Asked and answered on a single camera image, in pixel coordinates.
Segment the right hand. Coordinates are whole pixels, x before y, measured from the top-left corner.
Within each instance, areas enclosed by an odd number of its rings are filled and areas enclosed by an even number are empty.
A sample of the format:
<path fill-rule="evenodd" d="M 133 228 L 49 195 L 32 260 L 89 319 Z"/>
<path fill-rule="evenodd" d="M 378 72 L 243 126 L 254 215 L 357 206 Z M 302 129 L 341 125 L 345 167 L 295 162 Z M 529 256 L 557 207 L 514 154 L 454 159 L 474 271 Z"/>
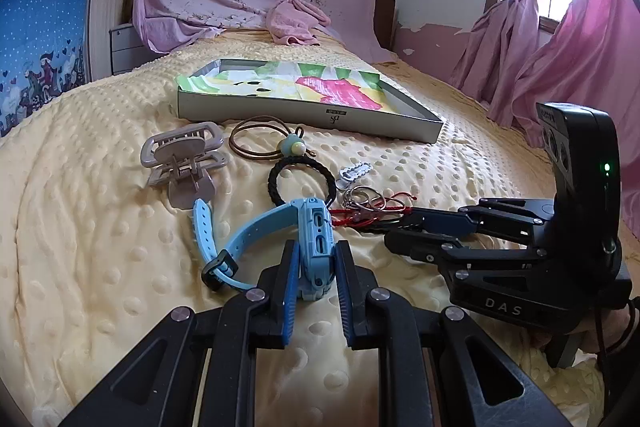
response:
<path fill-rule="evenodd" d="M 630 320 L 629 307 L 619 310 L 610 310 L 602 313 L 602 343 L 605 348 L 620 340 Z M 596 320 L 593 317 L 581 321 L 572 335 L 580 337 L 579 349 L 586 353 L 598 353 L 601 345 L 597 335 Z"/>

